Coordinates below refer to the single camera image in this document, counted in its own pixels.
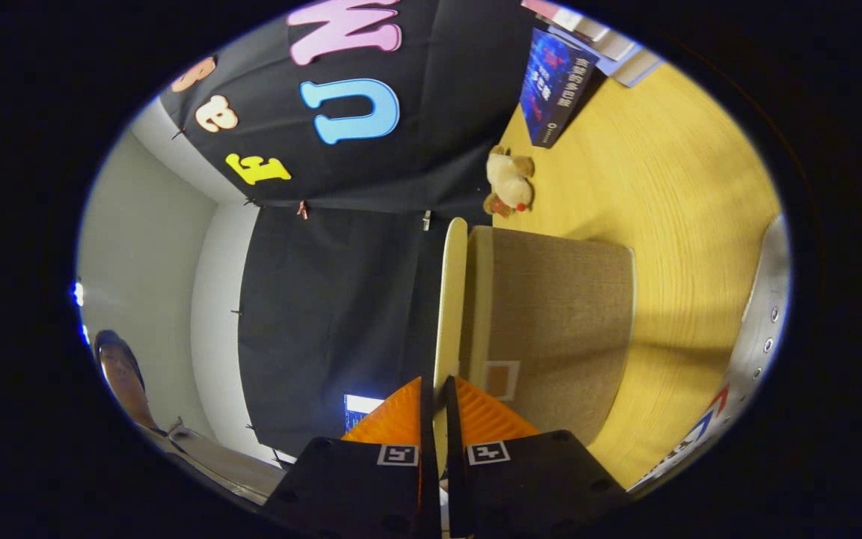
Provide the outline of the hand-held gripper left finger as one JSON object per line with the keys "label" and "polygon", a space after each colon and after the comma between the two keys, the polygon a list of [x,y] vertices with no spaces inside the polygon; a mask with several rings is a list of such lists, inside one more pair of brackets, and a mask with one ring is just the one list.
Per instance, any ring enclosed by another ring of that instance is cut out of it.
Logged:
{"label": "hand-held gripper left finger", "polygon": [[287,538],[438,538],[433,388],[417,377],[345,437],[316,437],[264,502]]}

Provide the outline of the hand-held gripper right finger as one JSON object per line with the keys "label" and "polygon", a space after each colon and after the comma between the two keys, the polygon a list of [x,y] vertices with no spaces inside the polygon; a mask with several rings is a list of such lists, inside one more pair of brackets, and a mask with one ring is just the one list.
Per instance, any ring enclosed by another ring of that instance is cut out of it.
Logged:
{"label": "hand-held gripper right finger", "polygon": [[632,502],[574,433],[540,432],[456,376],[444,402],[452,538],[584,538]]}

